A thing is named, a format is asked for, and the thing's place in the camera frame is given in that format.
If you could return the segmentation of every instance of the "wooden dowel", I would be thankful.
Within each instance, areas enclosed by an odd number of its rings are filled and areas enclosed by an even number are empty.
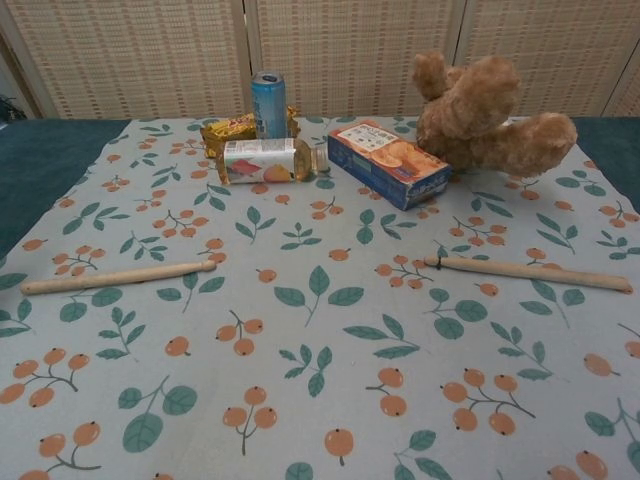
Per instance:
[[[432,256],[425,259],[431,267],[438,265],[468,272],[491,273],[508,277],[548,280],[550,282],[569,283],[588,287],[608,288],[625,293],[633,292],[633,288],[625,277],[599,273],[573,272],[550,268],[532,267],[517,263],[501,263],[490,260],[473,260],[469,258],[451,258]]]
[[[85,288],[106,287],[109,285],[146,282],[149,280],[177,277],[192,272],[208,272],[216,268],[216,265],[216,262],[208,260],[206,262],[140,268],[137,270],[125,270],[75,278],[26,282],[20,286],[20,291],[24,295],[38,295],[41,293],[65,292]]]

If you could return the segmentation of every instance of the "snack package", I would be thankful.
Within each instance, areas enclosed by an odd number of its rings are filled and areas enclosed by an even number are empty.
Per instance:
[[[452,173],[447,163],[371,120],[333,130],[328,150],[330,161],[401,210],[443,192]]]
[[[294,107],[287,107],[287,127],[291,138],[296,138],[300,132],[298,122],[295,120],[297,114]],[[209,123],[200,129],[200,134],[205,143],[205,156],[215,159],[224,150],[225,142],[257,138],[255,116],[253,113],[247,113],[240,117]]]

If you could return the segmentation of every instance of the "bottle label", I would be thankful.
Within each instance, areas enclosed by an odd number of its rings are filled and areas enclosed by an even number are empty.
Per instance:
[[[230,141],[224,164],[231,183],[291,182],[296,149],[292,138]]]
[[[338,137],[348,140],[365,152],[373,152],[400,138],[380,128],[366,124],[349,128],[339,133]]]

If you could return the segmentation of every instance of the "bottle cap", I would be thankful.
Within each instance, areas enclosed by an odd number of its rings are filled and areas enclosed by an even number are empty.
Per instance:
[[[329,171],[329,157],[327,156],[327,150],[323,147],[314,148],[314,154],[312,156],[311,168],[316,172]]]

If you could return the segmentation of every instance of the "woven panel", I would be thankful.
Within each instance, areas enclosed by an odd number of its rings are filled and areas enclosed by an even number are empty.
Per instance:
[[[630,81],[624,86],[623,93],[616,102],[612,115],[614,117],[640,116],[640,62]]]
[[[262,66],[302,114],[394,115],[420,111],[413,57],[445,50],[457,0],[255,1]]]
[[[6,1],[62,118],[245,110],[229,1]]]
[[[600,115],[637,39],[638,0],[472,0],[456,63],[511,59],[520,115]]]

